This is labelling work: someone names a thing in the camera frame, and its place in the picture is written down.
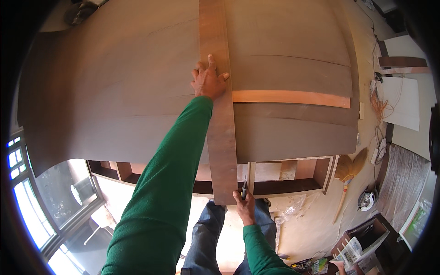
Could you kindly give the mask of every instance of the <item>broom handle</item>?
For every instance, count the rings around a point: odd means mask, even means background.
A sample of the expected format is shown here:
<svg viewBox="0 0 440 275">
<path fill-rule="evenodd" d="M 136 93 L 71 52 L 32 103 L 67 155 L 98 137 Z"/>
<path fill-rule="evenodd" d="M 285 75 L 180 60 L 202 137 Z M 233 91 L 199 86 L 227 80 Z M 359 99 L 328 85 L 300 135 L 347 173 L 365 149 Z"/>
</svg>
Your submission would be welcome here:
<svg viewBox="0 0 440 275">
<path fill-rule="evenodd" d="M 348 185 L 344 185 L 344 192 L 342 192 L 341 201 L 339 202 L 339 207 L 337 208 L 336 215 L 334 215 L 333 222 L 331 224 L 334 224 L 334 222 L 337 219 L 337 216 L 339 215 L 339 212 L 341 211 L 342 204 L 344 203 L 345 194 L 347 194 Z"/>
</svg>

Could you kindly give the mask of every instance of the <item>window frame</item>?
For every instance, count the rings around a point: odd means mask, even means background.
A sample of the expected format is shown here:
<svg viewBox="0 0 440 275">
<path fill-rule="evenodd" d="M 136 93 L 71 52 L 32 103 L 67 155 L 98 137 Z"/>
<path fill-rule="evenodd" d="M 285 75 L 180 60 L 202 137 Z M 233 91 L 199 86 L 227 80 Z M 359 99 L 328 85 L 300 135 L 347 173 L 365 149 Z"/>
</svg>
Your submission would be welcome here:
<svg viewBox="0 0 440 275">
<path fill-rule="evenodd" d="M 14 192 L 14 187 L 17 184 L 25 181 L 26 179 L 29 179 L 31 189 L 32 189 L 33 193 L 35 194 L 35 197 L 37 198 L 38 204 L 40 205 L 41 210 L 43 211 L 44 215 L 46 216 L 46 219 L 48 220 L 49 224 L 52 226 L 52 228 L 55 232 L 54 235 L 52 235 L 49 238 L 49 240 L 40 248 L 40 254 L 41 254 L 42 258 L 44 259 L 45 263 L 48 263 L 48 261 L 55 254 L 55 252 L 58 250 L 58 248 L 60 248 L 60 246 L 62 244 L 64 244 L 76 232 L 76 230 L 78 230 L 81 227 L 81 225 L 83 225 L 92 216 L 92 214 L 96 210 L 98 210 L 101 206 L 103 206 L 106 203 L 106 200 L 104 199 L 104 196 L 101 192 L 101 189 L 99 188 L 99 184 L 98 184 L 98 180 L 96 179 L 96 176 L 91 174 L 90 167 L 87 165 L 87 162 L 84 160 L 84 164 L 87 166 L 88 176 L 91 179 L 93 190 L 94 190 L 97 198 L 94 199 L 92 202 L 90 202 L 88 205 L 82 207 L 78 212 L 76 212 L 72 217 L 70 217 L 59 228 L 56 225 L 52 215 L 49 213 L 49 210 L 47 209 L 46 205 L 44 204 L 42 196 L 41 196 L 40 192 L 38 191 L 38 187 L 35 182 L 35 175 L 33 173 L 32 167 L 31 167 L 29 159 L 28 159 L 24 130 L 20 130 L 20 131 L 16 132 L 15 134 L 11 135 L 9 140 L 14 140 L 18 137 L 20 137 L 20 140 L 18 142 L 12 144 L 10 147 L 8 147 L 7 144 L 5 144 L 4 146 L 7 147 L 7 150 L 8 150 L 7 155 L 8 156 L 10 153 L 16 151 L 20 147 L 21 153 L 22 153 L 22 161 L 26 165 L 26 170 L 21 172 L 14 179 L 10 178 L 10 186 L 9 187 L 10 187 L 11 191 Z M 21 211 L 20 211 L 20 208 L 17 203 L 15 204 L 15 207 L 17 208 L 17 211 L 20 213 L 21 223 L 23 224 L 23 227 L 26 228 L 27 237 L 28 237 L 29 241 L 34 243 L 34 240 L 32 239 L 32 237 L 29 233 L 29 230 L 27 229 L 27 225 L 24 222 L 23 216 L 21 215 Z"/>
</svg>

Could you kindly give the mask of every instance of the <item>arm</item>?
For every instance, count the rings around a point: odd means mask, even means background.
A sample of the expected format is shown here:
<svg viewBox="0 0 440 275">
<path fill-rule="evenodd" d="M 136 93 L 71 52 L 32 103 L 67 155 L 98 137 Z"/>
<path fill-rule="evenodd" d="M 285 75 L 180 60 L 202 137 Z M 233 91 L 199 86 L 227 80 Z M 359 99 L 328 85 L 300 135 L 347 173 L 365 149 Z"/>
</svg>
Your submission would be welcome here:
<svg viewBox="0 0 440 275">
<path fill-rule="evenodd" d="M 193 70 L 196 98 L 160 144 L 144 169 L 117 224 L 102 274 L 175 274 L 185 244 L 192 189 L 202 154 L 213 100 L 225 90 L 229 74 Z"/>
<path fill-rule="evenodd" d="M 298 274 L 288 267 L 270 247 L 261 228 L 255 222 L 255 198 L 248 192 L 242 200 L 237 191 L 233 192 L 237 201 L 237 212 L 243 221 L 243 240 L 249 268 L 253 275 Z"/>
</svg>

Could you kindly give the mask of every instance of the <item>white board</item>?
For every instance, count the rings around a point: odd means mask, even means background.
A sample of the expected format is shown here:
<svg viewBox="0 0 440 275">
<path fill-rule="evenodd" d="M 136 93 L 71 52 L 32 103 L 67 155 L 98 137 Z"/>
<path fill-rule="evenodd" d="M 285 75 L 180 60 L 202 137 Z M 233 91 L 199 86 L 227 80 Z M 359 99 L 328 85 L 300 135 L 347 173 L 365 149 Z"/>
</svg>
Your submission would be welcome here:
<svg viewBox="0 0 440 275">
<path fill-rule="evenodd" d="M 402 77 L 382 77 L 385 122 L 419 131 L 420 110 L 417 80 Z"/>
</svg>

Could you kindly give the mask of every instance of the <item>hand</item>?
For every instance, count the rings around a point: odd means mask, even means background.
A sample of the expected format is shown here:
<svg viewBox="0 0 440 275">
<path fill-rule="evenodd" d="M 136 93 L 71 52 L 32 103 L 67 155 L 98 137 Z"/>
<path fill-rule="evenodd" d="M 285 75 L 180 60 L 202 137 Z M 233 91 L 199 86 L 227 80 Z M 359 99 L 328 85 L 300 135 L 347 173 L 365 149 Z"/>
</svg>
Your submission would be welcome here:
<svg viewBox="0 0 440 275">
<path fill-rule="evenodd" d="M 197 70 L 194 69 L 191 72 L 194 77 L 191 86 L 194 88 L 195 96 L 206 95 L 214 101 L 226 90 L 225 81 L 229 78 L 229 73 L 222 73 L 217 77 L 217 64 L 213 55 L 208 55 L 208 63 L 209 67 L 205 70 L 203 64 L 197 62 L 195 65 Z"/>
<path fill-rule="evenodd" d="M 255 198 L 249 192 L 246 193 L 246 199 L 242 197 L 238 191 L 232 192 L 237 201 L 237 213 L 243 221 L 243 226 L 256 224 L 255 221 Z"/>
</svg>

